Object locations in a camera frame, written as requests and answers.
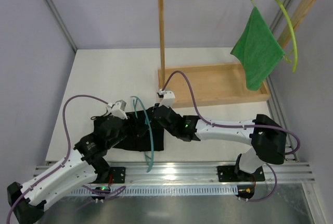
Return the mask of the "black trousers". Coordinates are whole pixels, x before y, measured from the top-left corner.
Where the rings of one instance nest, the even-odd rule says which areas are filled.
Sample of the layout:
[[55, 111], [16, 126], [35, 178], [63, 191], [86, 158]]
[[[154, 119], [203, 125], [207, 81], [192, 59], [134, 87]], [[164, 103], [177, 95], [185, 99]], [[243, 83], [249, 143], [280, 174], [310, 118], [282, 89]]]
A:
[[164, 129], [153, 119], [153, 107], [146, 112], [127, 113], [127, 119], [120, 119], [110, 113], [93, 116], [93, 136], [102, 141], [106, 148], [127, 151], [163, 151]]

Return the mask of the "teal plastic hanger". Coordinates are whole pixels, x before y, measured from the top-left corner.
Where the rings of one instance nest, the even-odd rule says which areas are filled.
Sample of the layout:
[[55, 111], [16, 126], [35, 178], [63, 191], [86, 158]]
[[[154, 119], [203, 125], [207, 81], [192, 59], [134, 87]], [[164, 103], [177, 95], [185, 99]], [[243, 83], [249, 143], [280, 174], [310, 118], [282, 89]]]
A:
[[146, 172], [150, 173], [152, 168], [153, 168], [153, 165], [154, 165], [154, 152], [155, 152], [154, 142], [153, 142], [153, 134], [152, 134], [152, 127], [151, 127], [151, 124], [150, 124], [150, 120], [149, 120], [146, 108], [145, 108], [142, 100], [138, 96], [135, 96], [135, 95], [131, 96], [131, 98], [133, 99], [132, 104], [133, 104], [133, 109], [134, 109], [135, 116], [137, 117], [137, 103], [139, 103], [143, 112], [144, 112], [144, 115], [145, 115], [145, 124], [148, 126], [149, 137], [150, 137], [150, 155], [148, 155], [148, 153], [146, 151], [144, 151], [144, 157], [145, 157], [145, 162], [148, 166]]

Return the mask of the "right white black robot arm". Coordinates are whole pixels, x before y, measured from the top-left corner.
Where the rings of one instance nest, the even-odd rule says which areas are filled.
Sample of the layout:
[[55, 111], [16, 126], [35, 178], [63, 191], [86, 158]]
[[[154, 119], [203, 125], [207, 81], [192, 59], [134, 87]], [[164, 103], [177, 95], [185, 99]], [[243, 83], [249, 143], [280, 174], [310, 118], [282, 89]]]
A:
[[253, 120], [234, 122], [232, 125], [195, 115], [176, 113], [171, 107], [154, 109], [152, 119], [172, 136], [185, 141], [224, 140], [249, 145], [239, 154], [234, 175], [240, 181], [250, 181], [262, 165], [281, 165], [285, 161], [286, 133], [270, 117], [257, 114]]

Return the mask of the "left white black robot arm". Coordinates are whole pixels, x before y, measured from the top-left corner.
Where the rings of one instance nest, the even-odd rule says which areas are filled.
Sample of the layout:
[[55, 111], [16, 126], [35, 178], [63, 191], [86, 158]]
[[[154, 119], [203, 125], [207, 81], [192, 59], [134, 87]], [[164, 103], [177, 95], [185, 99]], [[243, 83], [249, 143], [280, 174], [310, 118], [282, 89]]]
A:
[[28, 182], [13, 182], [7, 188], [10, 214], [19, 223], [36, 223], [44, 212], [71, 190], [109, 180], [110, 166], [104, 156], [126, 139], [140, 138], [148, 130], [145, 118], [134, 112], [121, 119], [97, 117], [92, 133], [82, 137], [64, 159]]

